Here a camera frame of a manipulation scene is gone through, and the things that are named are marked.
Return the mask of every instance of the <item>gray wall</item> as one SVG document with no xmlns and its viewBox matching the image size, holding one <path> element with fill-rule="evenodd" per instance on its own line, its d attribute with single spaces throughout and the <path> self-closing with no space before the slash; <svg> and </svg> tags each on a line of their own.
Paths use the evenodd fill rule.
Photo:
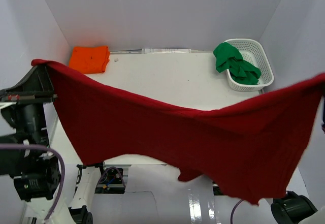
<svg viewBox="0 0 325 224">
<path fill-rule="evenodd" d="M 44 0 L 0 0 L 0 89 L 15 85 L 31 68 L 34 58 L 67 62 L 70 47 Z M 49 128 L 55 110 L 46 108 Z M 0 135 L 13 130 L 0 116 Z M 8 176 L 0 177 L 1 223 L 19 223 L 24 202 Z"/>
<path fill-rule="evenodd" d="M 280 0 L 45 0 L 71 46 L 213 50 L 259 40 Z"/>
<path fill-rule="evenodd" d="M 268 90 L 325 72 L 325 0 L 281 0 L 261 37 L 275 75 Z M 311 200 L 325 205 L 325 135 L 321 109 L 299 164 Z"/>
</svg>

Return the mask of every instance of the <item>laundry basket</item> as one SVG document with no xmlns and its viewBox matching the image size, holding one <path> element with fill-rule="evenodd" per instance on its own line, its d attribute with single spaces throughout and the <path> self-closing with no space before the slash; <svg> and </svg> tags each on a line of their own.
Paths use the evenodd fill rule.
<svg viewBox="0 0 325 224">
<path fill-rule="evenodd" d="M 244 60 L 253 64 L 261 71 L 261 77 L 258 80 L 257 85 L 246 85 L 235 82 L 229 69 L 226 74 L 228 78 L 229 86 L 236 91 L 257 91 L 273 83 L 274 76 L 270 67 L 270 63 L 265 55 L 262 45 L 250 39 L 231 39 L 226 40 L 232 46 L 236 47 L 242 54 Z"/>
</svg>

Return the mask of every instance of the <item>green cloth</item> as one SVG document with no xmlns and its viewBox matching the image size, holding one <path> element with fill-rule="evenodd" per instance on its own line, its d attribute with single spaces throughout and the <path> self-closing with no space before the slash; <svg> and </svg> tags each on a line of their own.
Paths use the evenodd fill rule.
<svg viewBox="0 0 325 224">
<path fill-rule="evenodd" d="M 256 85 L 261 76 L 261 71 L 248 61 L 245 61 L 242 54 L 231 44 L 224 42 L 218 45 L 213 51 L 217 58 L 216 69 L 223 72 L 229 69 L 234 81 L 241 84 Z"/>
</svg>

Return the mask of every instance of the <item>red t-shirt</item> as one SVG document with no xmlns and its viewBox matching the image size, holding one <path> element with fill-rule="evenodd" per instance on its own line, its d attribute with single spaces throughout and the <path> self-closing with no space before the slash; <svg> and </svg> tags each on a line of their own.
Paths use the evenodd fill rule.
<svg viewBox="0 0 325 224">
<path fill-rule="evenodd" d="M 282 198 L 307 147 L 325 74 L 212 111 L 182 108 L 98 83 L 46 63 L 55 109 L 85 165 L 147 155 L 189 181 L 205 174 L 231 197 Z"/>
</svg>

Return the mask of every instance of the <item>folded orange cloth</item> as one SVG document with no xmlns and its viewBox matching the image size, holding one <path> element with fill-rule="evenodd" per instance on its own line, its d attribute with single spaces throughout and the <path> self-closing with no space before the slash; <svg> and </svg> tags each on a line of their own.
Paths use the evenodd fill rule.
<svg viewBox="0 0 325 224">
<path fill-rule="evenodd" d="M 69 67 L 83 74 L 103 73 L 109 61 L 107 46 L 95 48 L 75 47 L 70 58 Z"/>
</svg>

